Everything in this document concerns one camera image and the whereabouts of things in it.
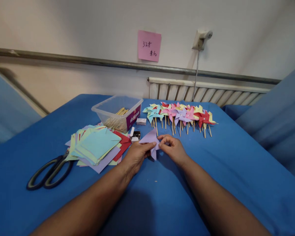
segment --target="white wall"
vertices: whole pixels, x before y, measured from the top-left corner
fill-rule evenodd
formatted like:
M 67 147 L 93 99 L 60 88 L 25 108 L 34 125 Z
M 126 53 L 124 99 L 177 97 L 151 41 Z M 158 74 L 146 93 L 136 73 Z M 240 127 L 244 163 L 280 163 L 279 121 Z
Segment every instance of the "white wall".
M 0 48 L 195 69 L 196 52 L 191 46 L 196 30 L 203 28 L 212 30 L 213 37 L 201 54 L 199 69 L 247 75 L 257 71 L 260 77 L 282 79 L 295 68 L 295 30 L 290 31 L 292 50 L 288 58 L 273 63 L 282 55 L 272 49 L 268 52 L 269 66 L 260 61 L 267 45 L 277 40 L 271 36 L 278 31 L 277 24 L 284 21 L 287 28 L 294 25 L 294 11 L 295 2 L 285 0 L 1 0 Z M 139 29 L 162 34 L 158 63 L 138 59 Z M 0 58 L 0 66 L 10 69 L 49 111 L 81 93 L 127 93 L 146 98 L 148 76 L 193 79 L 6 58 Z

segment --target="wall outlet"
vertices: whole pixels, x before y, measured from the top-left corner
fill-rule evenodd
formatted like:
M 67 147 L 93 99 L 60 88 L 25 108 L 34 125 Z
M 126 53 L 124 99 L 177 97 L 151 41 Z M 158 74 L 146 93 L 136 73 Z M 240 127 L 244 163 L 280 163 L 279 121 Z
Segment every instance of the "wall outlet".
M 196 37 L 194 38 L 194 41 L 193 41 L 192 49 L 203 51 L 206 41 L 210 39 L 212 35 L 213 35 L 212 31 L 197 30 Z

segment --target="forearm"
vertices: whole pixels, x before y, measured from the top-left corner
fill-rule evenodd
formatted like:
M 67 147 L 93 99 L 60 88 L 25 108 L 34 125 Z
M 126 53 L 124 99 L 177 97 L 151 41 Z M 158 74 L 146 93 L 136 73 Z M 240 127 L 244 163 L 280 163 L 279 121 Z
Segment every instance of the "forearm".
M 121 162 L 44 221 L 32 235 L 95 235 L 133 175 L 131 166 Z
M 255 216 L 190 157 L 182 170 L 212 230 L 218 235 L 270 235 Z

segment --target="electrical cable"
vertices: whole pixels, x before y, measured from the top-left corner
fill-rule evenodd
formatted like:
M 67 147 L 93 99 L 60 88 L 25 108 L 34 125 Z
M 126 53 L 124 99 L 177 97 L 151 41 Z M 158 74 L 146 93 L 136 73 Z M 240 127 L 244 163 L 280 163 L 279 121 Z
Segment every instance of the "electrical cable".
M 199 69 L 199 58 L 200 58 L 200 51 L 198 51 L 198 60 L 197 60 L 196 77 L 194 78 L 193 97 L 192 97 L 192 101 L 193 101 L 193 102 L 194 102 L 194 95 L 195 95 L 195 93 L 196 93 L 196 82 L 197 82 L 198 69 Z

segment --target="label on box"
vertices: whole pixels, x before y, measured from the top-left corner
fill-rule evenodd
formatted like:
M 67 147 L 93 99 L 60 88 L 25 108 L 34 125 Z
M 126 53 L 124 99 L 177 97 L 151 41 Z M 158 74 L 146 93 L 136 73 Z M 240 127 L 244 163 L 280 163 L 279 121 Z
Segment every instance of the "label on box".
M 143 119 L 143 118 L 138 118 L 137 119 L 137 125 L 146 125 L 147 124 L 147 120 Z
M 141 104 L 136 109 L 134 109 L 134 111 L 130 115 L 128 115 L 128 117 L 126 118 L 127 130 L 129 130 L 130 127 L 133 125 L 133 123 L 137 120 L 137 118 L 140 116 L 140 113 L 141 113 Z

